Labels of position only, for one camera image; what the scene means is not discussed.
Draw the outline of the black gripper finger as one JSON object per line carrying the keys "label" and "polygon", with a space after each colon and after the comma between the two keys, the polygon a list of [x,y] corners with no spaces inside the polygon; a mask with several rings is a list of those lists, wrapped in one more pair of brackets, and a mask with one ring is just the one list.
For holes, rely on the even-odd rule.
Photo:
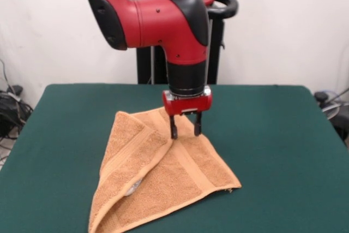
{"label": "black gripper finger", "polygon": [[170,118],[171,138],[172,139],[177,139],[178,138],[178,131],[177,131],[177,126],[175,124],[175,117],[174,116],[169,116],[169,118]]}
{"label": "black gripper finger", "polygon": [[196,112],[196,119],[194,123],[194,135],[199,136],[202,133],[202,112]]}

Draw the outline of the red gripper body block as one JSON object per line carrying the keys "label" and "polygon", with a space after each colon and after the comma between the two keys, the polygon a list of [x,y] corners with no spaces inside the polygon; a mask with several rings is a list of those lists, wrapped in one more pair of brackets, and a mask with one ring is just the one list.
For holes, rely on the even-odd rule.
{"label": "red gripper body block", "polygon": [[213,102],[213,94],[209,86],[205,86],[203,93],[196,97],[179,97],[165,90],[162,98],[165,111],[169,116],[207,111]]}

